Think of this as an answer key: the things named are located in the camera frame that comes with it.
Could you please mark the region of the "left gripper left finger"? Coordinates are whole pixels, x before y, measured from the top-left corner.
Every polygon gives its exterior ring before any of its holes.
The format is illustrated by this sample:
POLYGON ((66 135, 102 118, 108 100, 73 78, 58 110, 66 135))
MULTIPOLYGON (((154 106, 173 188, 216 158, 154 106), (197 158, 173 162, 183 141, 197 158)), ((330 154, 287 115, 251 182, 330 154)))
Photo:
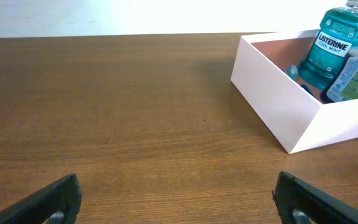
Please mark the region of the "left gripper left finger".
POLYGON ((81 208, 81 189, 68 174, 0 211, 0 223, 75 223, 81 208))

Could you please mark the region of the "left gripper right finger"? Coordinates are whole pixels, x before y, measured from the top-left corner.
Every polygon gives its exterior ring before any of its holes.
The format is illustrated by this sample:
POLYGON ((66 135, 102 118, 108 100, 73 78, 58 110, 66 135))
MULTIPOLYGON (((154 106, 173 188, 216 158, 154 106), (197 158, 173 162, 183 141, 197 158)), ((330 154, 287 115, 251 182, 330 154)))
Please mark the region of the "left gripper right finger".
POLYGON ((285 171, 272 198, 282 223, 358 224, 358 209, 285 171))

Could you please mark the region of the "white cardboard box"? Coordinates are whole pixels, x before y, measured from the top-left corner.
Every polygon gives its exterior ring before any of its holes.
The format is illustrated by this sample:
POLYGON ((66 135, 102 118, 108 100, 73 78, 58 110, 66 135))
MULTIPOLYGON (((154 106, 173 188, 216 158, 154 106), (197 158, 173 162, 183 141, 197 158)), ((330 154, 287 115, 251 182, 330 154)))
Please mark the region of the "white cardboard box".
POLYGON ((358 138, 358 100, 322 104, 284 72, 317 33, 243 35, 232 70, 232 83, 289 154, 358 138))

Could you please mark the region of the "blue white toothbrush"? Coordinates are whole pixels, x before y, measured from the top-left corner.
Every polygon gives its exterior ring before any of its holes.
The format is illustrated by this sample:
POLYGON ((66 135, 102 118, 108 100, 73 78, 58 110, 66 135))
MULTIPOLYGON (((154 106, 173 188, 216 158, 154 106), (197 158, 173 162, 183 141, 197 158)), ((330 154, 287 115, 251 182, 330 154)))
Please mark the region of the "blue white toothbrush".
POLYGON ((299 77, 298 68, 296 65, 291 64, 288 66, 288 68, 285 70, 285 73, 293 80, 296 81, 296 79, 299 77))

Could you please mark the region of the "clear blue spray bottle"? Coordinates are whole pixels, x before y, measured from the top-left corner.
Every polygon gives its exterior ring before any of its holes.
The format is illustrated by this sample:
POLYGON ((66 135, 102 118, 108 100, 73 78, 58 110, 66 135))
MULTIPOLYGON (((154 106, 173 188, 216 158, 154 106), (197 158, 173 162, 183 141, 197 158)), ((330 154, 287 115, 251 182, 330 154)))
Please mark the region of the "clear blue spray bottle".
POLYGON ((348 51, 341 73, 329 88, 321 94, 323 103, 358 99, 358 47, 348 51))

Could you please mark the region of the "teal mouthwash bottle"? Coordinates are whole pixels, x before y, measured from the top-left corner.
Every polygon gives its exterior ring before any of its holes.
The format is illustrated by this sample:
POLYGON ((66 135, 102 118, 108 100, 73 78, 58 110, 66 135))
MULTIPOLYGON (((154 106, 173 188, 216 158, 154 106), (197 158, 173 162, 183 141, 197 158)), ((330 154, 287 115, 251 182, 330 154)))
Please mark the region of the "teal mouthwash bottle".
POLYGON ((358 0, 328 10, 306 58, 298 69, 301 86, 326 89, 340 74, 348 51, 358 46, 358 0))

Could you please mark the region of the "blue disposable razor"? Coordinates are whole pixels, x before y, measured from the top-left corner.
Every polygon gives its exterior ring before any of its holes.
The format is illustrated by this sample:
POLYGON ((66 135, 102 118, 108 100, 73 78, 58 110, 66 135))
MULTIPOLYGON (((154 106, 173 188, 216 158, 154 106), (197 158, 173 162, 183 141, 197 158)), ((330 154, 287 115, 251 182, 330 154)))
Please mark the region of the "blue disposable razor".
POLYGON ((308 92, 311 96, 315 97, 311 90, 306 85, 300 85, 306 92, 308 92))

